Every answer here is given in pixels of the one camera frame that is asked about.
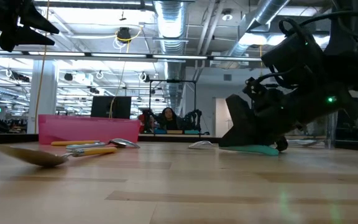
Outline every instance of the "computer monitor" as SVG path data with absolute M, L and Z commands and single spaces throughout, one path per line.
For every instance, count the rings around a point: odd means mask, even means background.
M 114 96 L 94 96 L 91 117 L 108 118 Z M 112 118 L 129 119 L 131 117 L 131 97 L 117 96 L 112 104 Z

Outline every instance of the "ventilation duct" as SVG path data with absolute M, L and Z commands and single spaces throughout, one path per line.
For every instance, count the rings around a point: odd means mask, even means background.
M 39 6 L 39 7 L 47 7 L 48 1 L 47 0 L 35 0 L 34 5 Z M 49 7 L 154 11 L 152 1 L 60 0 L 60 1 L 49 1 Z
M 186 3 L 157 1 L 154 4 L 158 15 L 157 24 L 160 37 L 166 39 L 183 38 L 185 33 Z M 180 40 L 161 41 L 160 43 L 163 54 L 179 55 L 185 53 L 185 43 Z M 165 78 L 174 80 L 184 79 L 184 66 L 184 63 L 165 62 Z M 167 84 L 167 95 L 174 110 L 180 104 L 180 91 L 178 91 L 178 88 L 181 88 L 181 86 Z
M 240 57 L 249 45 L 258 44 L 258 42 L 265 44 L 266 38 L 263 39 L 262 36 L 256 37 L 256 35 L 247 32 L 259 26 L 270 24 L 280 10 L 289 2 L 290 0 L 260 0 L 257 9 L 248 13 L 241 21 L 240 26 L 244 34 L 227 53 L 227 56 Z

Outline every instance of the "desk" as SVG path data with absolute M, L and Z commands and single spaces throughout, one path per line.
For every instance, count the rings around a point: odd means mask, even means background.
M 0 224 L 358 223 L 358 151 L 139 144 L 55 169 L 0 155 Z

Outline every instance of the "pink bin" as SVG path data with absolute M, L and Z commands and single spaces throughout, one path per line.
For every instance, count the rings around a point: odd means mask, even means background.
M 39 143 L 53 141 L 109 141 L 123 138 L 137 142 L 140 128 L 139 120 L 87 118 L 80 116 L 57 116 L 40 114 Z

